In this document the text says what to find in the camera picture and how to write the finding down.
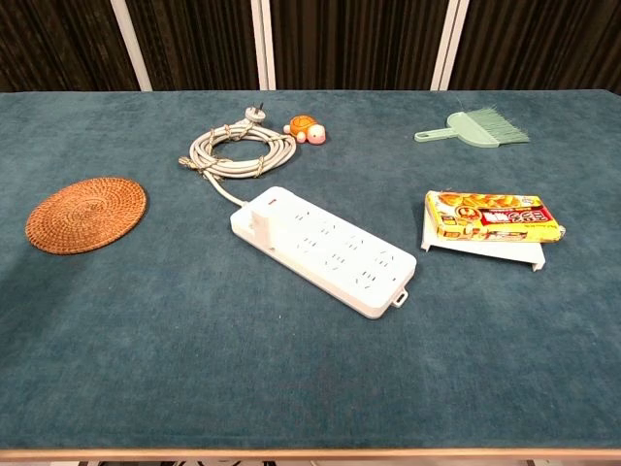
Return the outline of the white frame post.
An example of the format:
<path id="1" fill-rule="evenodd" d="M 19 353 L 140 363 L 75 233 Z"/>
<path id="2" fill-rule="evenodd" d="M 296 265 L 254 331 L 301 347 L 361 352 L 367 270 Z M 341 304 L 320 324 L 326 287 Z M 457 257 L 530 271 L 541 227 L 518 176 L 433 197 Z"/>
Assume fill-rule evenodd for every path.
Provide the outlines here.
<path id="1" fill-rule="evenodd" d="M 259 88 L 276 90 L 271 0 L 250 0 Z"/>
<path id="2" fill-rule="evenodd" d="M 446 91 L 466 22 L 470 0 L 448 0 L 430 89 Z"/>
<path id="3" fill-rule="evenodd" d="M 126 0 L 110 0 L 110 3 L 140 91 L 152 91 L 147 66 Z"/>

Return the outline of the white power strip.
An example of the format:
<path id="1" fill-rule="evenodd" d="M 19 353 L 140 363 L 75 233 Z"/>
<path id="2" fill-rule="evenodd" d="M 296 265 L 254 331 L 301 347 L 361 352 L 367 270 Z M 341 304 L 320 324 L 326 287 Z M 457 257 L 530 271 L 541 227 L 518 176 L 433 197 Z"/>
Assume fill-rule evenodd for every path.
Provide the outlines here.
<path id="1" fill-rule="evenodd" d="M 275 211 L 275 247 L 257 247 L 250 209 L 270 203 Z M 416 258 L 379 237 L 279 186 L 273 186 L 230 216 L 232 231 L 362 316 L 378 319 L 409 297 Z"/>

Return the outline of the small green dustpan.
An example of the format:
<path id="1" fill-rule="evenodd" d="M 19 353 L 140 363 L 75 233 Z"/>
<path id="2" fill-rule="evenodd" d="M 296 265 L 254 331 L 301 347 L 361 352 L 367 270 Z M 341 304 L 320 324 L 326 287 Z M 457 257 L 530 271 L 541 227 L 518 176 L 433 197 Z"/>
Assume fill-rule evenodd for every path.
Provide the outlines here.
<path id="1" fill-rule="evenodd" d="M 451 114 L 446 120 L 446 127 L 436 130 L 416 132 L 413 139 L 418 143 L 428 143 L 457 138 L 474 147 L 492 149 L 500 143 L 487 130 L 464 112 Z"/>

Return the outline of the yellow curry box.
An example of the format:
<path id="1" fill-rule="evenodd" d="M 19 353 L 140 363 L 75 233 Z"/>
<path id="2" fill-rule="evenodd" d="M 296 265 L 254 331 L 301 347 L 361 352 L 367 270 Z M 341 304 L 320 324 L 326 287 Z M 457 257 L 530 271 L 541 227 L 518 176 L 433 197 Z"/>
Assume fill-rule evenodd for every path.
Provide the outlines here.
<path id="1" fill-rule="evenodd" d="M 555 243 L 566 232 L 534 195 L 430 190 L 425 208 L 450 241 Z"/>

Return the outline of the teal velvet table cloth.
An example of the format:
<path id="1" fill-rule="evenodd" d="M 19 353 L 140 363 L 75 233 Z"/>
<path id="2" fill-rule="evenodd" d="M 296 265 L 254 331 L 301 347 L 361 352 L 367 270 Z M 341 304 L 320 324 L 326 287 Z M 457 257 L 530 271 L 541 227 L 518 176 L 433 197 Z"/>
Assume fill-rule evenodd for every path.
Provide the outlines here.
<path id="1" fill-rule="evenodd" d="M 236 237 L 179 164 L 263 104 L 327 128 L 279 185 L 414 254 L 409 299 L 359 316 Z M 416 132 L 495 108 L 529 143 Z M 147 211 L 97 250 L 32 246 L 30 213 L 117 177 Z M 421 248 L 430 190 L 534 195 L 545 264 Z M 621 448 L 621 96 L 479 92 L 0 93 L 0 449 Z"/>

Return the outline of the small green brush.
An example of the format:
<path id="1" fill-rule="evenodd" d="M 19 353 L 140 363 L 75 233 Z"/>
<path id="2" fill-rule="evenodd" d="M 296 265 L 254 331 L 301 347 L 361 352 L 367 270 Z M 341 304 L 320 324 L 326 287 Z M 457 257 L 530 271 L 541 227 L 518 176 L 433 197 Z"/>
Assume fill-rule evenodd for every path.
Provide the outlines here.
<path id="1" fill-rule="evenodd" d="M 514 126 L 495 108 L 467 112 L 467 116 L 500 145 L 529 143 L 528 134 Z"/>

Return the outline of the round woven rattan coaster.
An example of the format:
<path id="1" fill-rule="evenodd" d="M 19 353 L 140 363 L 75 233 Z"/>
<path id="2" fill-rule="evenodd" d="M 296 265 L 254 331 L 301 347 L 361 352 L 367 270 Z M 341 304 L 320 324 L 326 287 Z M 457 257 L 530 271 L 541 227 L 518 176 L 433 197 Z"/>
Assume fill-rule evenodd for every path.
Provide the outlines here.
<path id="1" fill-rule="evenodd" d="M 129 233 L 147 211 L 147 193 L 129 179 L 100 177 L 70 184 L 29 215 L 24 232 L 39 250 L 70 255 L 97 250 Z"/>

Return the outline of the white cube charger adapter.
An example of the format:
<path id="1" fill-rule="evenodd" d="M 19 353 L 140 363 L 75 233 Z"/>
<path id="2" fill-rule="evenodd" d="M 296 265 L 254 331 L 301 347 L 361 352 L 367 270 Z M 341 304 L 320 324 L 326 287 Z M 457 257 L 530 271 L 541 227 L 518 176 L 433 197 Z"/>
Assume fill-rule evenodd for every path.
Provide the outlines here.
<path id="1" fill-rule="evenodd" d="M 253 205 L 250 216 L 255 245 L 265 250 L 272 250 L 276 240 L 274 206 L 270 203 Z"/>

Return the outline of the orange turtle toy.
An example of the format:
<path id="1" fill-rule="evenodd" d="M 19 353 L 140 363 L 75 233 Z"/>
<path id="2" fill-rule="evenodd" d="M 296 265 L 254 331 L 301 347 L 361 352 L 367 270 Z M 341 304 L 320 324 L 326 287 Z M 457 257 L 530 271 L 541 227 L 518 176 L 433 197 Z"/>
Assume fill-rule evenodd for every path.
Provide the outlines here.
<path id="1" fill-rule="evenodd" d="M 308 115 L 293 117 L 283 126 L 283 132 L 293 137 L 297 143 L 322 145 L 326 141 L 326 129 L 315 118 Z"/>

